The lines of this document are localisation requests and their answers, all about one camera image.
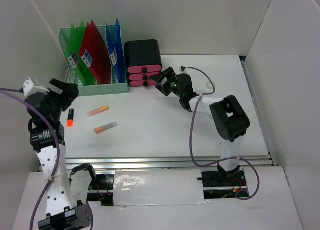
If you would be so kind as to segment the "black orange highlighter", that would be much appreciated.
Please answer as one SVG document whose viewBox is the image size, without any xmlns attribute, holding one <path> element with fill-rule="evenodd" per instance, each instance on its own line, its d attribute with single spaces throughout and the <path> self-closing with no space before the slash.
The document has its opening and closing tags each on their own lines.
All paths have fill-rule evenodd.
<svg viewBox="0 0 320 230">
<path fill-rule="evenodd" d="M 69 109 L 68 117 L 67 117 L 67 127 L 72 127 L 74 124 L 74 113 L 75 110 L 73 108 Z"/>
</svg>

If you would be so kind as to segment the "green clip file folder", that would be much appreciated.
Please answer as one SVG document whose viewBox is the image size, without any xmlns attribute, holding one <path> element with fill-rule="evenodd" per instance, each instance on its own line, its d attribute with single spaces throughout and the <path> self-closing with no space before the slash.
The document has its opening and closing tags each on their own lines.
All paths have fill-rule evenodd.
<svg viewBox="0 0 320 230">
<path fill-rule="evenodd" d="M 68 62 L 71 64 L 71 67 L 74 69 L 76 76 L 83 86 L 93 85 L 96 82 L 92 72 L 80 56 L 80 48 L 82 46 L 85 31 L 86 25 L 83 20 L 78 27 L 75 27 L 73 23 L 71 24 L 69 41 L 65 52 Z"/>
</svg>

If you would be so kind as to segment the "black pink drawer unit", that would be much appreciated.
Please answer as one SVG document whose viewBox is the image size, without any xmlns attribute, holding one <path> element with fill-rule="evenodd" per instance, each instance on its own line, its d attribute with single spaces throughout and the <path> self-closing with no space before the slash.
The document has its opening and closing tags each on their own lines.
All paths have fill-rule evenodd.
<svg viewBox="0 0 320 230">
<path fill-rule="evenodd" d="M 163 67 L 159 42 L 156 39 L 127 41 L 124 45 L 127 79 L 131 87 L 156 85 L 151 79 Z"/>
</svg>

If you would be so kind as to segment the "red clip file folder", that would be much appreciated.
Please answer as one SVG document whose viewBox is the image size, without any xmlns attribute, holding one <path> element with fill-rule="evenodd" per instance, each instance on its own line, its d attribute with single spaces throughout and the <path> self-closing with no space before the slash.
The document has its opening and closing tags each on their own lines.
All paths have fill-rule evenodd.
<svg viewBox="0 0 320 230">
<path fill-rule="evenodd" d="M 99 84 L 111 82 L 112 66 L 108 47 L 93 20 L 87 23 L 79 55 Z"/>
</svg>

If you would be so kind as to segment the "clear tape roll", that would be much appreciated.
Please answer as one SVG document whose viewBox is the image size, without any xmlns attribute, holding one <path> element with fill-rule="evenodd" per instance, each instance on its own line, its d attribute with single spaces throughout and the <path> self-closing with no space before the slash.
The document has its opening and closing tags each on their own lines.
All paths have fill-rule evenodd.
<svg viewBox="0 0 320 230">
<path fill-rule="evenodd" d="M 210 81 L 207 82 L 206 86 L 209 88 L 209 89 L 213 89 L 213 85 Z"/>
</svg>

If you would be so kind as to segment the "orange highlighter clear cap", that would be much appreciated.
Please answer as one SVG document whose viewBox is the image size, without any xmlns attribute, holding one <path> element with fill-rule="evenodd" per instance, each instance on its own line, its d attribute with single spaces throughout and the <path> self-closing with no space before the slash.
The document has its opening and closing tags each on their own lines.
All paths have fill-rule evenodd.
<svg viewBox="0 0 320 230">
<path fill-rule="evenodd" d="M 104 112 L 104 111 L 106 111 L 106 110 L 108 110 L 108 109 L 109 109 L 109 106 L 108 106 L 108 105 L 103 105 L 103 106 L 101 106 L 101 107 L 98 107 L 98 108 L 96 108 L 96 109 L 93 109 L 93 110 L 87 112 L 87 116 L 88 116 L 88 117 L 91 117 L 91 116 L 94 116 L 94 115 L 99 114 L 99 113 L 101 113 L 101 112 Z"/>
</svg>

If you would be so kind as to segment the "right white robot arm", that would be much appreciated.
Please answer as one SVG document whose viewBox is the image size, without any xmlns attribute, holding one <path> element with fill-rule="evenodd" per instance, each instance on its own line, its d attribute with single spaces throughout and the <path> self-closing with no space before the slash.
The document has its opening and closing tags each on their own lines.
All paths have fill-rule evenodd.
<svg viewBox="0 0 320 230">
<path fill-rule="evenodd" d="M 239 165 L 239 144 L 242 137 L 250 127 L 250 120 L 234 95 L 228 95 L 224 98 L 212 98 L 216 89 L 212 87 L 211 92 L 198 94 L 194 91 L 191 76 L 186 72 L 187 69 L 193 69 L 203 73 L 210 83 L 207 73 L 196 67 L 181 67 L 181 73 L 175 73 L 172 67 L 151 75 L 149 78 L 156 82 L 156 88 L 165 96 L 174 93 L 179 97 L 179 102 L 185 110 L 192 112 L 191 126 L 189 131 L 189 151 L 193 163 L 198 167 L 209 167 L 217 165 L 217 180 L 222 185 L 230 185 L 237 178 L 240 171 Z M 225 150 L 222 152 L 220 160 L 199 164 L 193 153 L 193 130 L 196 119 L 196 113 L 203 112 L 210 114 L 213 118 L 216 131 L 224 140 Z"/>
</svg>

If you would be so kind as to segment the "blue clip file folder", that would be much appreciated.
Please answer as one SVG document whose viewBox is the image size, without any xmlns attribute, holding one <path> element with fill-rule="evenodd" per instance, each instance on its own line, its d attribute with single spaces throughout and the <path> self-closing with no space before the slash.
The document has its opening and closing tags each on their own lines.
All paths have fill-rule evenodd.
<svg viewBox="0 0 320 230">
<path fill-rule="evenodd" d="M 105 36 L 110 60 L 117 80 L 119 83 L 125 83 L 127 80 L 126 64 L 122 43 L 122 28 L 118 18 L 113 27 L 111 25 L 106 25 Z"/>
</svg>

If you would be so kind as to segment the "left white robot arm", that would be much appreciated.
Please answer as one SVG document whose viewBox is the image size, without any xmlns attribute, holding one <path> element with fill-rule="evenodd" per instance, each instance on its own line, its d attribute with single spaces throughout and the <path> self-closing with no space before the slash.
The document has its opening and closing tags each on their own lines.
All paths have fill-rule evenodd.
<svg viewBox="0 0 320 230">
<path fill-rule="evenodd" d="M 46 210 L 39 229 L 84 229 L 93 227 L 93 214 L 88 204 L 88 189 L 98 184 L 92 165 L 81 164 L 67 171 L 65 128 L 60 118 L 78 97 L 77 84 L 59 81 L 50 84 L 61 89 L 57 93 L 28 78 L 22 86 L 31 119 L 28 123 L 30 143 L 40 161 L 46 186 Z"/>
</svg>

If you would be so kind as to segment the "orange grey highlighter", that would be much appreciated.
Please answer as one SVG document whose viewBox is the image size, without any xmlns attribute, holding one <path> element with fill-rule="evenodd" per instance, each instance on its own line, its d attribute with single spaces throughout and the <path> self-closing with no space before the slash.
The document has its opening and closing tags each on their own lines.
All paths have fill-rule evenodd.
<svg viewBox="0 0 320 230">
<path fill-rule="evenodd" d="M 96 134 L 99 134 L 99 133 L 102 133 L 102 132 L 104 132 L 104 131 L 106 131 L 106 130 L 109 130 L 109 129 L 111 129 L 111 128 L 114 128 L 114 127 L 116 127 L 116 126 L 118 126 L 118 123 L 117 123 L 116 121 L 114 121 L 114 122 L 108 123 L 108 124 L 106 124 L 106 125 L 103 125 L 103 126 L 100 126 L 100 127 L 95 128 L 95 129 L 94 129 L 94 132 L 95 132 Z"/>
</svg>

